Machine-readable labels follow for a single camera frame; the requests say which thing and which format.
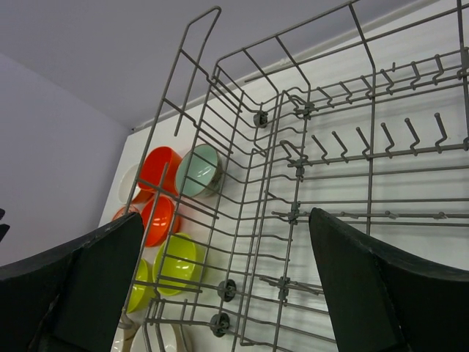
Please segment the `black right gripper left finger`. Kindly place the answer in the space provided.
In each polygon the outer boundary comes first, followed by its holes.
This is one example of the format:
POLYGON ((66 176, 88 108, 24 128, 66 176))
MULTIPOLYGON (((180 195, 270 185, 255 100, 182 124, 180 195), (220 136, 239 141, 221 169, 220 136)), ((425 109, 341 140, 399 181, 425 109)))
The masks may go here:
POLYGON ((2 351, 109 351, 144 234, 129 213, 1 267, 2 351))

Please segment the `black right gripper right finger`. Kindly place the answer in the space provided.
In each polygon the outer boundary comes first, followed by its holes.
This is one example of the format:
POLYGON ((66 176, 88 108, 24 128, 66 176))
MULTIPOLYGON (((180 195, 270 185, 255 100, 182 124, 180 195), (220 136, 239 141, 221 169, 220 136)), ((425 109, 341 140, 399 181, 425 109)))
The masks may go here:
POLYGON ((467 351, 468 272, 362 233, 320 208, 311 247, 340 351, 467 351))

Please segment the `grey wire dish rack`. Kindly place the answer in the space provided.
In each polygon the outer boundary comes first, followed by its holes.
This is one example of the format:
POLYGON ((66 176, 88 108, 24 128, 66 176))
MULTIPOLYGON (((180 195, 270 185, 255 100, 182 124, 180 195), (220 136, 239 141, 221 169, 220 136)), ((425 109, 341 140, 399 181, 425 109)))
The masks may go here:
MULTIPOLYGON (((468 267, 468 3, 376 29, 349 1, 250 45, 207 77, 202 105, 154 122, 146 146, 223 162, 218 192, 171 197, 204 247, 195 289, 152 283, 141 328, 181 325, 192 351, 337 351, 309 235, 321 208, 419 257, 468 267)), ((157 327, 160 351, 163 343, 157 327)))

